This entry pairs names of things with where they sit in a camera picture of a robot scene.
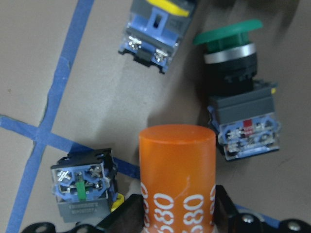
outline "beige floor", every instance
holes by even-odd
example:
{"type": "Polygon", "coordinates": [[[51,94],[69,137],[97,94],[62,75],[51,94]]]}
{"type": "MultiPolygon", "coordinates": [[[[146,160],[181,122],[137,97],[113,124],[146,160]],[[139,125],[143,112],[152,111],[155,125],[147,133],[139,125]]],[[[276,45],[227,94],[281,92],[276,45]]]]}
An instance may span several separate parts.
{"type": "MultiPolygon", "coordinates": [[[[76,0],[2,1],[0,7],[0,114],[38,126],[76,0]]],[[[95,1],[52,132],[92,148],[112,145],[116,157],[138,165],[138,133],[156,124],[206,125],[196,84],[204,74],[196,34],[251,18],[264,28],[257,45],[258,79],[277,81],[281,150],[227,163],[217,156],[217,183],[235,203],[276,219],[311,219],[311,2],[309,0],[201,1],[167,74],[117,53],[131,1],[95,1]]],[[[5,232],[32,141],[0,128],[5,232]]],[[[47,147],[22,228],[38,221],[68,230],[51,194],[49,167],[65,153],[47,147]]],[[[122,193],[139,184],[118,175],[122,193]]]]}

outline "green plastic part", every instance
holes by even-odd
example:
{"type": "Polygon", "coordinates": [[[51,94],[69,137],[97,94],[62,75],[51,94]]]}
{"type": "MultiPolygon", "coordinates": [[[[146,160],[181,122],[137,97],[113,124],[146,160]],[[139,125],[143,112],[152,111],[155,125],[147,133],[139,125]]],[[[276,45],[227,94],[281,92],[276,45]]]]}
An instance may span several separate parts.
{"type": "Polygon", "coordinates": [[[193,43],[195,45],[206,43],[209,53],[223,51],[248,44],[248,32],[262,27],[260,20],[251,19],[199,34],[193,43]]]}
{"type": "Polygon", "coordinates": [[[86,187],[84,181],[76,182],[76,187],[79,200],[86,200],[86,187]]]}

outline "metal screw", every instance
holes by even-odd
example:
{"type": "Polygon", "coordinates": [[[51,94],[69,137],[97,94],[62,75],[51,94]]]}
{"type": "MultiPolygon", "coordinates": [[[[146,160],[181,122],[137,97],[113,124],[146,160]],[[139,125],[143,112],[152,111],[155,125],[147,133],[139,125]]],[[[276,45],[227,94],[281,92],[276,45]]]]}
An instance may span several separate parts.
{"type": "Polygon", "coordinates": [[[294,221],[289,222],[287,226],[290,230],[295,231],[295,232],[298,232],[301,230],[300,225],[294,221]]]}
{"type": "Polygon", "coordinates": [[[48,227],[46,225],[42,225],[35,229],[35,233],[44,233],[47,229],[48,227]]]}
{"type": "Polygon", "coordinates": [[[77,230],[77,233],[88,233],[88,232],[89,231],[87,227],[82,227],[77,230]]]}
{"type": "Polygon", "coordinates": [[[247,223],[252,223],[254,221],[254,217],[251,215],[243,215],[242,220],[247,223]]]}

